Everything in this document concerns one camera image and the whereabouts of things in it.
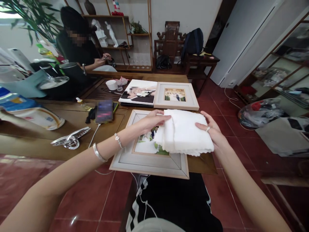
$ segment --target power outlet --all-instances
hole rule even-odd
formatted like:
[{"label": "power outlet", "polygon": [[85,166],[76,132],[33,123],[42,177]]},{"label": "power outlet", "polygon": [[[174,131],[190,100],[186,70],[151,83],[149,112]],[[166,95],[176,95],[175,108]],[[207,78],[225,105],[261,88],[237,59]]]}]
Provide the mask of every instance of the power outlet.
[{"label": "power outlet", "polygon": [[232,81],[228,84],[228,86],[232,86],[232,85],[235,83],[235,81],[236,81],[236,80],[232,80]]}]

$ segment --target photo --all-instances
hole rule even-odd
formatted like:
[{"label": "photo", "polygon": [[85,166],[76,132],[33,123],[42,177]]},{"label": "photo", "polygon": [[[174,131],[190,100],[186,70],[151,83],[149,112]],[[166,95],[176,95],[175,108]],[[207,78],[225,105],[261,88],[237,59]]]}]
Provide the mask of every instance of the photo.
[{"label": "photo", "polygon": [[136,142],[134,151],[139,153],[169,155],[169,153],[162,149],[161,145],[156,144],[153,139],[159,127],[152,128],[147,134],[141,135]]},{"label": "photo", "polygon": [[186,95],[184,89],[165,89],[164,100],[174,102],[185,102]]}]

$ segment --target white towel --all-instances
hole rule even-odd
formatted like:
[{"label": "white towel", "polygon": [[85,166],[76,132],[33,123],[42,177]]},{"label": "white towel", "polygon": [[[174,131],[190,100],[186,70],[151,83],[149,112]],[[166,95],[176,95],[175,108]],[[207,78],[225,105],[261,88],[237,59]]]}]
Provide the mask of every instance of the white towel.
[{"label": "white towel", "polygon": [[209,133],[195,126],[196,122],[207,125],[203,115],[182,110],[164,110],[164,115],[172,118],[158,128],[154,137],[163,150],[193,156],[214,150]]}]

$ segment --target cup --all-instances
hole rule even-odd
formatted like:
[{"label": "cup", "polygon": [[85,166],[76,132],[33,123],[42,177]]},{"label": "cup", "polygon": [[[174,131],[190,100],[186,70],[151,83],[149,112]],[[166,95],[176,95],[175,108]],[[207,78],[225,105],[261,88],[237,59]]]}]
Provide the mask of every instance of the cup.
[{"label": "cup", "polygon": [[106,85],[109,90],[116,90],[117,89],[117,84],[115,80],[109,80],[106,82]]},{"label": "cup", "polygon": [[121,81],[116,81],[116,85],[117,85],[117,91],[120,92],[123,90]]}]

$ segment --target wooden chair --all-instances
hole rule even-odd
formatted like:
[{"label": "wooden chair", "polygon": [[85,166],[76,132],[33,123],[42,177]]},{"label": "wooden chair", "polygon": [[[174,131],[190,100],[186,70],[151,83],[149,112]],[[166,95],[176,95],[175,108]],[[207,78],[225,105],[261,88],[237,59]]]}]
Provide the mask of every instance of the wooden chair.
[{"label": "wooden chair", "polygon": [[[157,33],[159,39],[154,41],[154,54],[153,54],[153,73],[169,73],[169,74],[184,74],[186,68],[177,64],[174,64],[175,58],[181,56],[181,52],[184,45],[184,39],[187,34],[179,33],[180,22],[166,21],[165,32]],[[157,57],[161,55],[168,55],[171,69],[157,69]]]}]

